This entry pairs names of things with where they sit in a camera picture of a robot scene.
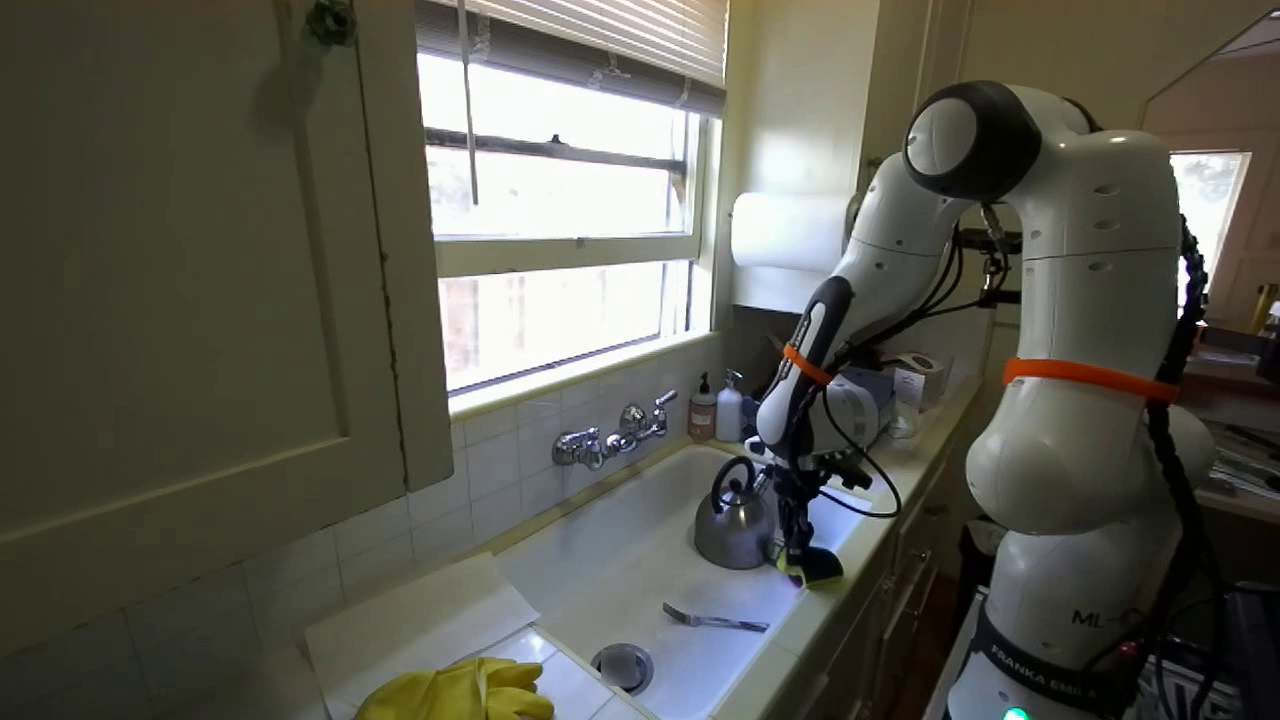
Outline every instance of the cabinet door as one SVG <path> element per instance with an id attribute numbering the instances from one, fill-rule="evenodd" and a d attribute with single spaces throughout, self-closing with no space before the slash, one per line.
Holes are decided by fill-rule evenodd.
<path id="1" fill-rule="evenodd" d="M 403 492 L 357 49 L 9 0 L 0 654 Z"/>

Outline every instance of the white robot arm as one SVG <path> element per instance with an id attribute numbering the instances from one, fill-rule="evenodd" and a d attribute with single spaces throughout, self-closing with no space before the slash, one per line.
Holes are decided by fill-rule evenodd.
<path id="1" fill-rule="evenodd" d="M 1125 692 L 1101 668 L 1154 606 L 1185 534 L 1147 440 L 1147 410 L 1166 404 L 1154 369 L 1185 248 L 1151 135 L 1103 134 L 1036 87 L 932 96 L 798 315 L 754 432 L 804 476 L 824 454 L 809 420 L 824 382 L 918 309 L 959 212 L 996 201 L 1020 218 L 1025 313 L 1008 392 L 969 454 L 969 490 L 1008 538 L 946 714 L 1113 716 Z M 1171 418 L 1171 438 L 1186 476 L 1207 471 L 1207 432 Z"/>

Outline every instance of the kitchen sink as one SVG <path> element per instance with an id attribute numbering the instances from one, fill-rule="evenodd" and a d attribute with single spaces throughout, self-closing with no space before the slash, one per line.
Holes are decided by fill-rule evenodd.
<path id="1" fill-rule="evenodd" d="M 729 448 L 679 448 L 500 551 L 507 579 L 538 611 L 538 632 L 585 664 L 602 648 L 632 648 L 653 664 L 643 688 L 632 692 L 653 716 L 717 716 L 725 692 L 751 668 L 804 594 L 776 568 L 717 568 L 692 547 L 696 503 L 725 460 L 730 460 Z M 827 499 L 811 499 L 809 512 L 816 547 L 840 547 L 859 524 Z M 662 606 L 751 620 L 764 632 L 686 627 Z"/>

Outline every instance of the wall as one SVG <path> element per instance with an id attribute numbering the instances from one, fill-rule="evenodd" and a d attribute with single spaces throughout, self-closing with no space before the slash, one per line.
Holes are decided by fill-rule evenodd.
<path id="1" fill-rule="evenodd" d="M 1143 118 L 1143 130 L 1171 148 L 1238 148 L 1250 154 L 1235 203 L 1235 224 L 1213 280 L 1207 321 L 1249 329 L 1250 294 L 1280 280 L 1280 57 L 1244 57 L 1204 64 Z"/>
<path id="2" fill-rule="evenodd" d="M 962 77 L 1074 96 L 1136 130 L 1154 93 L 1218 53 L 1277 0 L 973 0 Z"/>
<path id="3" fill-rule="evenodd" d="M 312 620 L 478 551 L 618 471 L 618 460 L 599 471 L 550 469 L 550 438 L 564 428 L 617 428 L 625 399 L 679 388 L 673 438 L 646 443 L 639 460 L 668 454 L 682 438 L 682 396 L 696 374 L 717 369 L 717 355 L 717 340 L 696 340 L 468 412 L 453 426 L 454 471 L 443 483 L 4 655 L 0 716 L 323 716 L 299 654 Z"/>

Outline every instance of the white cabinet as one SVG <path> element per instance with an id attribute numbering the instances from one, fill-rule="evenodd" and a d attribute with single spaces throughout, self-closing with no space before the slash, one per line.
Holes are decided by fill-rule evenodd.
<path id="1" fill-rule="evenodd" d="M 4 3 L 0 654 L 447 469 L 413 3 L 302 12 Z"/>

